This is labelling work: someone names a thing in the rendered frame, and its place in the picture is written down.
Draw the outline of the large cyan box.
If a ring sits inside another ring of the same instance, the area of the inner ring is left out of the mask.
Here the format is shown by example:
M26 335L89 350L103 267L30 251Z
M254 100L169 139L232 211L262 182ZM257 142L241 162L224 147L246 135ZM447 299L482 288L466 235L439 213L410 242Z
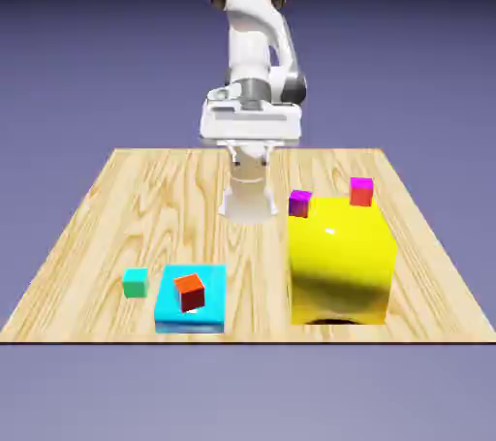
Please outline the large cyan box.
M204 306L183 312L174 280L196 274L204 287ZM158 333L223 333L226 307L224 265L165 265L154 307Z

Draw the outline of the small teal cube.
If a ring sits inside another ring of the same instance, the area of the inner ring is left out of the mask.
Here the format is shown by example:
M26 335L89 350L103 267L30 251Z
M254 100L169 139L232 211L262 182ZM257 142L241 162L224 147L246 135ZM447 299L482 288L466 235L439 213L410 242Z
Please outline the small teal cube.
M128 268L124 273L122 285L127 299L145 298L148 292L147 268Z

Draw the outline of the small pink cube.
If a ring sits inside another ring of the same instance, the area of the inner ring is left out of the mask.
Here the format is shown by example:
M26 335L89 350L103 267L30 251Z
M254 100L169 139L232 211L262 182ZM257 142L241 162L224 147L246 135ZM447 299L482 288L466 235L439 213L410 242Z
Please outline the small pink cube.
M350 179L350 205L371 206L374 196L374 181L370 177Z

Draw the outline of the large yellow box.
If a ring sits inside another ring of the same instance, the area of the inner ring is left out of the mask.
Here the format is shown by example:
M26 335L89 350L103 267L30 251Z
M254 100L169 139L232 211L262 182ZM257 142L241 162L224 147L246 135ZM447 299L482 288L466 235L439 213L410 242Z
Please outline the large yellow box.
M385 322L396 242L376 203L314 197L308 216L288 218L291 323Z

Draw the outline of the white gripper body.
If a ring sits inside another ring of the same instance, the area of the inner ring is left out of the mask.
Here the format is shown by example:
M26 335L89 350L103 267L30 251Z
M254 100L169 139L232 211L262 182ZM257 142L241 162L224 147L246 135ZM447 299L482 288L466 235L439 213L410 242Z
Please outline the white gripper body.
M244 110L238 100L205 100L200 136L205 142L295 144L301 137L301 107L262 101L260 110Z

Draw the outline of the small purple cube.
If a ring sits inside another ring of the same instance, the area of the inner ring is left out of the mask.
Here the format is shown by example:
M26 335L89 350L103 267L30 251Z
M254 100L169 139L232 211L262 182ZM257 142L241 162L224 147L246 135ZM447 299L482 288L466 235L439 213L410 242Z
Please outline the small purple cube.
M288 200L288 215L307 218L312 196L312 191L294 189Z

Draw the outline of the small red cube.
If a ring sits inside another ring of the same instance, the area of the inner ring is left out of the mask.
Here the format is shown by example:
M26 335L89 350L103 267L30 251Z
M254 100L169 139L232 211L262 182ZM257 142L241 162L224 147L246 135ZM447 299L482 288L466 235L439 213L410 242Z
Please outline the small red cube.
M204 286L196 273L174 279L179 307L183 313L201 308L205 304Z

